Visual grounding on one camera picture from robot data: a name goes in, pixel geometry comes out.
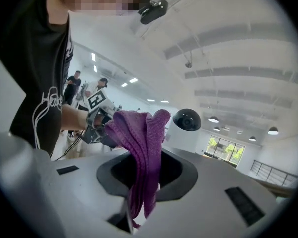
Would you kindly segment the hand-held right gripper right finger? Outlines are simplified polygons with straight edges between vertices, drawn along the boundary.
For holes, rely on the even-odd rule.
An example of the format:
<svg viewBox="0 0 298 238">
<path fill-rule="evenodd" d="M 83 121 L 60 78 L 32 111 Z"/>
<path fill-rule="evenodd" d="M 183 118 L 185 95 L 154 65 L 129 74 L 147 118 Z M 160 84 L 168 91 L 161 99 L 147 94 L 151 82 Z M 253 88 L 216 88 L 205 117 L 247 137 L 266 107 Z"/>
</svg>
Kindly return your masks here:
<svg viewBox="0 0 298 238">
<path fill-rule="evenodd" d="M 177 174 L 157 192 L 140 238 L 253 238 L 282 203 L 259 181 L 213 158 L 163 148 L 161 169 Z"/>
</svg>

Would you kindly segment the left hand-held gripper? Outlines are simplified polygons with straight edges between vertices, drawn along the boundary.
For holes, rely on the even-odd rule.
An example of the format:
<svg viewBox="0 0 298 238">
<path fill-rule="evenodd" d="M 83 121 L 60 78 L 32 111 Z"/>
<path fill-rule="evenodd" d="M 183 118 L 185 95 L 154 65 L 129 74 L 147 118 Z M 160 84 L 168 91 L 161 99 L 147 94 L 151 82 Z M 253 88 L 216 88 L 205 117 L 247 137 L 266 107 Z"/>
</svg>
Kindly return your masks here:
<svg viewBox="0 0 298 238">
<path fill-rule="evenodd" d="M 119 111 L 119 107 L 116 107 L 107 97 L 103 89 L 92 94 L 87 99 L 88 117 L 87 128 L 83 133 L 83 141 L 87 144 L 102 143 L 108 147 L 117 147 L 118 144 L 106 133 L 105 125 L 113 119 L 115 112 Z M 93 127 L 93 120 L 96 115 L 102 114 L 107 117 L 107 123 L 97 128 Z"/>
</svg>

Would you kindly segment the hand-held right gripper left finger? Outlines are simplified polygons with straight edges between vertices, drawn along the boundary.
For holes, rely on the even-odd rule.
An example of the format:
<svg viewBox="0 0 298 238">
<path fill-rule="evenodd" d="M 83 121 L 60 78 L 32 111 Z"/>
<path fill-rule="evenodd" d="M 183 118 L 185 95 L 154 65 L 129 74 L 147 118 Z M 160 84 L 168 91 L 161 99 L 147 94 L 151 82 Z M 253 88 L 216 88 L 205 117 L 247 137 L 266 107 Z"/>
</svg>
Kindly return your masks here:
<svg viewBox="0 0 298 238">
<path fill-rule="evenodd" d="M 126 202 L 105 197 L 92 163 L 52 161 L 0 133 L 0 190 L 38 238 L 133 238 Z"/>
</svg>

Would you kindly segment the purple cloth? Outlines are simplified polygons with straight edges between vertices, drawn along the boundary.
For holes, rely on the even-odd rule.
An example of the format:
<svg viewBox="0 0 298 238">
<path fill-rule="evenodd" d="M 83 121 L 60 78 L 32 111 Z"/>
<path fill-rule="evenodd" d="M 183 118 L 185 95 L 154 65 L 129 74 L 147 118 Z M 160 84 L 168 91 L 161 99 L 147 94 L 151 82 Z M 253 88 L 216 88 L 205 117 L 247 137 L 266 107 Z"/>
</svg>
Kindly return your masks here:
<svg viewBox="0 0 298 238">
<path fill-rule="evenodd" d="M 136 181 L 128 196 L 132 219 L 139 215 L 141 209 L 147 218 L 155 208 L 162 143 L 170 117 L 170 112 L 165 109 L 153 115 L 120 110 L 105 125 L 107 135 L 128 150 L 136 161 Z"/>
</svg>

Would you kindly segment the white dome camera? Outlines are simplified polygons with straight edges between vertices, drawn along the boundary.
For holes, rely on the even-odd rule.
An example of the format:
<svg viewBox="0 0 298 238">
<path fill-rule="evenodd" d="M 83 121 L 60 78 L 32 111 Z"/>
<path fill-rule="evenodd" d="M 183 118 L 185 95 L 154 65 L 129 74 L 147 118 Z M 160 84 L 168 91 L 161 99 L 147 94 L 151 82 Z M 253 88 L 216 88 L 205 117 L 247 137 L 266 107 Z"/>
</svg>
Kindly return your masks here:
<svg viewBox="0 0 298 238">
<path fill-rule="evenodd" d="M 195 153 L 200 135 L 201 118 L 193 109 L 180 109 L 170 119 L 164 147 Z"/>
</svg>

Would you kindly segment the person's left forearm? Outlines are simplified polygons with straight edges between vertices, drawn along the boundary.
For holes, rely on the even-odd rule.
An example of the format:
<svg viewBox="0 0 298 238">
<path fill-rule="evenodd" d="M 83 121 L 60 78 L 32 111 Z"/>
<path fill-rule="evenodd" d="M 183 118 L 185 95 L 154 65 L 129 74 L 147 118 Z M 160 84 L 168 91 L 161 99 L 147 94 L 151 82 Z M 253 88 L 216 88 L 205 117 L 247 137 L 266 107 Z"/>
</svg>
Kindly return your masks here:
<svg viewBox="0 0 298 238">
<path fill-rule="evenodd" d="M 62 105 L 61 130 L 85 130 L 88 111 L 75 109 L 67 104 Z"/>
</svg>

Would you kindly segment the person's left hand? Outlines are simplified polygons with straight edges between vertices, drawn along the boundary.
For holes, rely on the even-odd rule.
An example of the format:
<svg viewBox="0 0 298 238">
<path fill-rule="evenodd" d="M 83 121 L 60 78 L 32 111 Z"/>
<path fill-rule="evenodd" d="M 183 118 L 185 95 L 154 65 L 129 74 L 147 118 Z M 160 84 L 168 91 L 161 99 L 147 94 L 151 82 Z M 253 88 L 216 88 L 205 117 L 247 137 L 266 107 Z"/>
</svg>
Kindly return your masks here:
<svg viewBox="0 0 298 238">
<path fill-rule="evenodd" d="M 107 123 L 107 117 L 102 114 L 98 114 L 93 120 L 93 127 L 97 128 L 99 126 L 105 125 L 106 123 Z"/>
</svg>

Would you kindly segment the group of ceiling light panels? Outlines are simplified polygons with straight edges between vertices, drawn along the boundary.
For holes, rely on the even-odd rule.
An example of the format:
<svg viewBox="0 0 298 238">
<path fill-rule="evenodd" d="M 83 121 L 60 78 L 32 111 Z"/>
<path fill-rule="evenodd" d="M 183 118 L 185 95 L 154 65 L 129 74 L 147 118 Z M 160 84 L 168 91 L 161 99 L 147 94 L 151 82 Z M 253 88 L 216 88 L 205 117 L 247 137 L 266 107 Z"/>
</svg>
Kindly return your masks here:
<svg viewBox="0 0 298 238">
<path fill-rule="evenodd" d="M 95 52 L 91 52 L 90 57 L 95 73 L 107 78 L 111 85 L 117 86 L 133 97 L 147 103 L 159 105 L 170 103 L 167 99 L 157 97 L 154 91 L 145 84 L 144 80 L 133 76 L 112 60 Z"/>
</svg>

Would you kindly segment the glass entrance doors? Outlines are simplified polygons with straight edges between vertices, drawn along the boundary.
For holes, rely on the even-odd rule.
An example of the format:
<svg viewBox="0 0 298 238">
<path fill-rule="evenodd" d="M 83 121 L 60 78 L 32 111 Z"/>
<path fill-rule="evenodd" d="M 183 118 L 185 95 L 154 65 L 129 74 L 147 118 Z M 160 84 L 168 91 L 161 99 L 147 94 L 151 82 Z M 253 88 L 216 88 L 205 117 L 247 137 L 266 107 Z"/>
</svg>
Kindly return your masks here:
<svg viewBox="0 0 298 238">
<path fill-rule="evenodd" d="M 204 154 L 237 165 L 245 146 L 215 136 L 210 136 Z"/>
</svg>

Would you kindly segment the black metal railing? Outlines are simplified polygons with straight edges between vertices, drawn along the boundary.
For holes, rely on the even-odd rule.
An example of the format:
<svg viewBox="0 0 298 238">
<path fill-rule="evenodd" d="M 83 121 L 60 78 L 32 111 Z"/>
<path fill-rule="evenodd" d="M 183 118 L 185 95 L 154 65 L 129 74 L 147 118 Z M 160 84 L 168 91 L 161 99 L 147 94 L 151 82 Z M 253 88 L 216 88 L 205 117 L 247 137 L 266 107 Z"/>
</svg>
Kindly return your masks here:
<svg viewBox="0 0 298 238">
<path fill-rule="evenodd" d="M 281 187 L 293 187 L 298 182 L 298 176 L 267 165 L 257 160 L 253 161 L 250 176 L 258 180 Z"/>
</svg>

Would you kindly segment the person's black printed t-shirt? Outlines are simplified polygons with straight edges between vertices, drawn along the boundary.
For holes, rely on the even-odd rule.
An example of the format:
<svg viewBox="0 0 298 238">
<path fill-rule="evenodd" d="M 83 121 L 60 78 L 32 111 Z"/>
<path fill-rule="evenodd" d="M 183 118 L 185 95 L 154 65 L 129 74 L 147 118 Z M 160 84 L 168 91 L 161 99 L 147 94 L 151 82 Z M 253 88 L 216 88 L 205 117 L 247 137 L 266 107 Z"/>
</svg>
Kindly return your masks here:
<svg viewBox="0 0 298 238">
<path fill-rule="evenodd" d="M 26 95 L 10 131 L 35 149 L 54 150 L 72 55 L 69 25 L 49 22 L 46 0 L 22 0 L 0 42 L 0 60 Z"/>
</svg>

